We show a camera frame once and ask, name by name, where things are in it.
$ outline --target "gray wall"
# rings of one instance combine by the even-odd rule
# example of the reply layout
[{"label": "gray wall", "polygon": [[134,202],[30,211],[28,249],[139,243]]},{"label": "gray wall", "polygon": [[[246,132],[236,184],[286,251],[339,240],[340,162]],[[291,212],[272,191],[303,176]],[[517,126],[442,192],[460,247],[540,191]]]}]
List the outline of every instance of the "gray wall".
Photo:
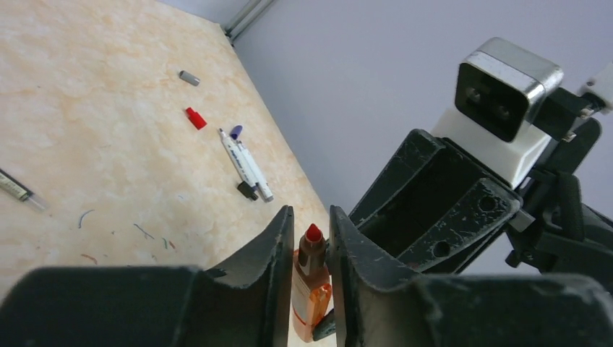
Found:
[{"label": "gray wall", "polygon": [[224,25],[230,22],[249,0],[159,0],[159,2]]},{"label": "gray wall", "polygon": [[[459,62],[487,38],[560,64],[576,90],[613,59],[611,13],[610,0],[278,0],[236,51],[321,200],[349,211],[406,134],[453,104]],[[579,177],[613,216],[613,120],[599,118]],[[470,272],[512,271],[509,250],[501,238]]]}]

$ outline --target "marker label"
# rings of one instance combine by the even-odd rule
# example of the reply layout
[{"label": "marker label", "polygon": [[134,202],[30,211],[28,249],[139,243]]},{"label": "marker label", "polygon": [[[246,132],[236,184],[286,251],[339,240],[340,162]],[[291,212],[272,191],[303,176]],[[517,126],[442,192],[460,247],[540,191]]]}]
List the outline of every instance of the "marker label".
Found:
[{"label": "marker label", "polygon": [[29,196],[29,191],[23,189],[19,184],[15,183],[12,178],[0,171],[0,187],[13,197],[24,201]]}]

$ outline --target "screw hole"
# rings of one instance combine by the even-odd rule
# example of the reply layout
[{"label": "screw hole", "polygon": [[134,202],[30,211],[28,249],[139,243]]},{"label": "screw hole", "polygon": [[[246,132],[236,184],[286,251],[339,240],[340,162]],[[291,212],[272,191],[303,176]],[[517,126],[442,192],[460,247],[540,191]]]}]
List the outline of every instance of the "screw hole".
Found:
[{"label": "screw hole", "polygon": [[437,258],[447,257],[449,253],[451,253],[451,247],[445,241],[437,242],[432,250],[432,254]]},{"label": "screw hole", "polygon": [[496,200],[493,197],[482,197],[479,201],[479,208],[483,212],[489,212],[496,208]]}]

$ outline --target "marble table surface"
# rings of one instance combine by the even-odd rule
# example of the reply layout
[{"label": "marble table surface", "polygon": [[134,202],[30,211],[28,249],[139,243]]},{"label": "marble table surface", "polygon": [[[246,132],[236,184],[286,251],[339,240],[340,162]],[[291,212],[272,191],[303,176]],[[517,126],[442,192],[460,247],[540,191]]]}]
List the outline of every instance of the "marble table surface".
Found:
[{"label": "marble table surface", "polygon": [[[43,265],[211,267],[283,205],[296,244],[310,223],[327,235],[327,209],[219,25],[153,0],[0,5],[0,168],[50,206],[0,192],[0,298]],[[237,124],[270,203],[235,188],[216,129]],[[293,331],[288,344],[302,346]]]}]

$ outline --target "ink mark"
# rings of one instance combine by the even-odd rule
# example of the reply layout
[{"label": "ink mark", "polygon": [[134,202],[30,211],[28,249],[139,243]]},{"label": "ink mark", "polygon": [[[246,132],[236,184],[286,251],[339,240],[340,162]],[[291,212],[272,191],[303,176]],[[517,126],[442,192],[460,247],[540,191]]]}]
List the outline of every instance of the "ink mark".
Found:
[{"label": "ink mark", "polygon": [[142,231],[142,233],[145,235],[145,239],[147,239],[147,237],[149,236],[151,239],[155,240],[155,237],[151,236],[148,232],[142,230],[141,227],[138,226],[138,224],[134,223],[134,226],[138,228],[138,230]]},{"label": "ink mark", "polygon": [[81,224],[83,223],[83,218],[84,218],[84,217],[85,217],[85,216],[86,216],[88,213],[93,212],[93,211],[94,211],[94,210],[89,210],[89,211],[86,211],[85,213],[83,213],[83,214],[81,215],[81,218],[79,218],[79,229],[81,229]]},{"label": "ink mark", "polygon": [[94,264],[96,264],[96,265],[98,264],[98,261],[94,257],[92,257],[91,255],[81,254],[81,257],[88,258],[89,260],[93,261]]}]

